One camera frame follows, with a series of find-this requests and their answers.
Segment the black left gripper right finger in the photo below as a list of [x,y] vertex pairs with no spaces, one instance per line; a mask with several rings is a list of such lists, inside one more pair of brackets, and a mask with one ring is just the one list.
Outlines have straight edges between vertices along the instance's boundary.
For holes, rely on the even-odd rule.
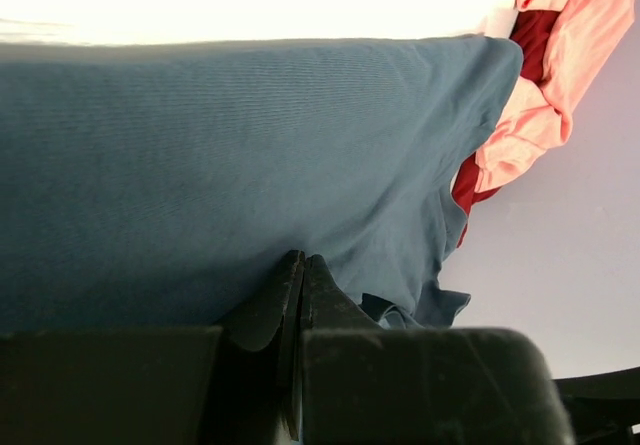
[[541,351],[502,328],[385,330],[305,265],[308,444],[571,444]]

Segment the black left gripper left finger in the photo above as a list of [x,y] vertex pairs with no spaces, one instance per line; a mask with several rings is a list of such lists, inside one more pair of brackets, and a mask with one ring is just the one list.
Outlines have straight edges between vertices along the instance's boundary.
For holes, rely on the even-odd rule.
[[15,332],[1,339],[5,444],[289,444],[299,439],[298,307],[287,253],[209,326]]

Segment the teal blue t shirt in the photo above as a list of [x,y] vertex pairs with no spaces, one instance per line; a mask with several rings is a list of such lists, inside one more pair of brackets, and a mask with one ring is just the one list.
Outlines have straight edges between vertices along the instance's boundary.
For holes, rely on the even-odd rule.
[[1,329],[209,324],[291,250],[355,302],[448,326],[460,165],[507,39],[1,48]]

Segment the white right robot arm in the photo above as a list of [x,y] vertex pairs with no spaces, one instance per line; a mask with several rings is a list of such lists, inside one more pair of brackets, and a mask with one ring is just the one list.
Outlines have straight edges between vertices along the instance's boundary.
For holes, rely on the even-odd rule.
[[577,444],[639,443],[639,368],[555,379]]

